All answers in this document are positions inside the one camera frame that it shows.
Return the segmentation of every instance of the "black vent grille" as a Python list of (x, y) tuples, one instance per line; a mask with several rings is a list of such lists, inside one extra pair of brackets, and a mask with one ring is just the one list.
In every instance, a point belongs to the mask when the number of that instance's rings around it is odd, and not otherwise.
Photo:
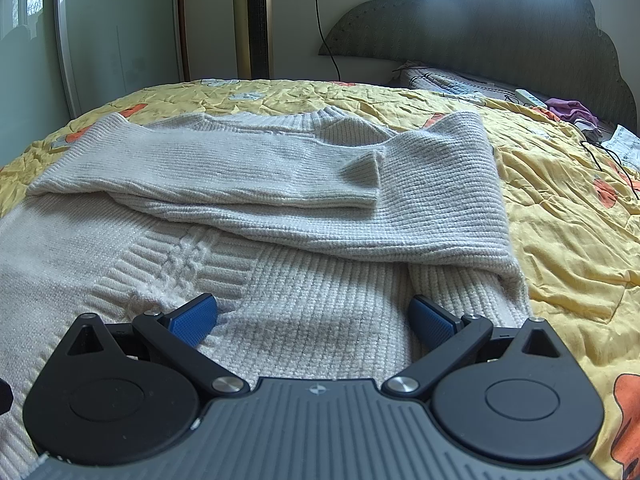
[(249, 27), (251, 79), (269, 79), (267, 0), (246, 0)]

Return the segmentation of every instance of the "blue gripper pad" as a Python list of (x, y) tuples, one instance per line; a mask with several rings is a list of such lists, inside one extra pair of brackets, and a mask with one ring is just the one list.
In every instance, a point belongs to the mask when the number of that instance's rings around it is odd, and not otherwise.
[(463, 328), (459, 317), (428, 301), (414, 296), (407, 310), (409, 326), (429, 350), (437, 348)]
[(206, 338), (218, 322), (218, 304), (211, 294), (201, 294), (189, 303), (164, 316), (169, 332), (191, 347)]

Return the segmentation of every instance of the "crosshair logo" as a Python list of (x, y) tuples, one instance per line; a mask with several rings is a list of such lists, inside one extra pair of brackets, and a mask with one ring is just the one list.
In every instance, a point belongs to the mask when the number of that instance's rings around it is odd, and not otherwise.
[(314, 395), (322, 395), (325, 393), (326, 388), (322, 386), (322, 384), (316, 383), (311, 388), (309, 388), (309, 391)]

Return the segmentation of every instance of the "purple cloth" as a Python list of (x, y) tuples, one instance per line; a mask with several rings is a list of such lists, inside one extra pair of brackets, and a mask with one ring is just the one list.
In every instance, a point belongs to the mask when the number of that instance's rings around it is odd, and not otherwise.
[(549, 99), (545, 103), (549, 111), (555, 113), (563, 121), (573, 123), (576, 119), (585, 119), (598, 126), (598, 118), (593, 115), (580, 101), (563, 101), (562, 99)]

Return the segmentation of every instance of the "blue textured pad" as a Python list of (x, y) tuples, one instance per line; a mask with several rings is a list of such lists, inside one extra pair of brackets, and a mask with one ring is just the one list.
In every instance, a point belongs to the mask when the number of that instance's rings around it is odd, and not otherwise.
[(170, 320), (169, 332), (182, 339), (187, 345), (196, 347), (206, 338), (218, 322), (218, 305), (213, 296), (207, 296), (185, 310), (180, 316)]
[(416, 337), (429, 350), (437, 348), (458, 331), (456, 325), (438, 313), (437, 309), (416, 298), (409, 304), (408, 315)]

